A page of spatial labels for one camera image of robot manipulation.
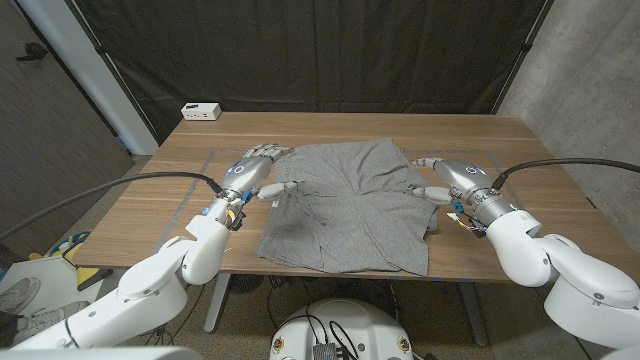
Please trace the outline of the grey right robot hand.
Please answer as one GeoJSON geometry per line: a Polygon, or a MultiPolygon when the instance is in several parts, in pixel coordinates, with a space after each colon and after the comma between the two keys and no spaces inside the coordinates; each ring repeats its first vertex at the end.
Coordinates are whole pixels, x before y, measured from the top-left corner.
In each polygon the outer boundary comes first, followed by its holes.
{"type": "Polygon", "coordinates": [[[420,158],[413,164],[431,168],[448,187],[411,186],[405,190],[406,194],[436,205],[449,205],[456,200],[479,204],[494,195],[491,178],[474,164],[441,158],[420,158]]]}

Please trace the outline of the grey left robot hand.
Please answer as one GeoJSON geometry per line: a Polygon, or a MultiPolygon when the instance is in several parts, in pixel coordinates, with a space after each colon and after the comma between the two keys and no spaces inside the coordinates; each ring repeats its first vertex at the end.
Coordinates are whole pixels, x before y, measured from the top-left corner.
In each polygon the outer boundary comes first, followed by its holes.
{"type": "Polygon", "coordinates": [[[220,196],[242,197],[269,176],[277,161],[293,151],[291,147],[278,144],[261,144],[250,148],[225,173],[220,184],[220,196]]]}

